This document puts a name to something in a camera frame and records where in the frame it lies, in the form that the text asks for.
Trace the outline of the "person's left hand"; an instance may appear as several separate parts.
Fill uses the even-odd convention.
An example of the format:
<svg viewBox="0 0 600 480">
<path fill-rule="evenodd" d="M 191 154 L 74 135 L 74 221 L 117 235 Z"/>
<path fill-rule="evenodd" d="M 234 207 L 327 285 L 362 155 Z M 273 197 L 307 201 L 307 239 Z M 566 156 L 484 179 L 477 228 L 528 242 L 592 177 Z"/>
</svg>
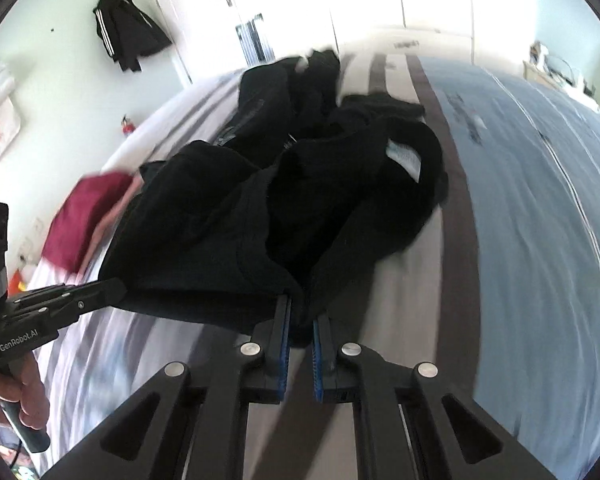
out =
<svg viewBox="0 0 600 480">
<path fill-rule="evenodd" d="M 34 430 L 46 428 L 50 416 L 50 402 L 38 371 L 38 362 L 32 353 L 21 361 L 18 373 L 7 377 L 0 373 L 0 402 L 19 403 L 20 422 Z M 8 426 L 9 422 L 0 404 L 0 426 Z"/>
</svg>

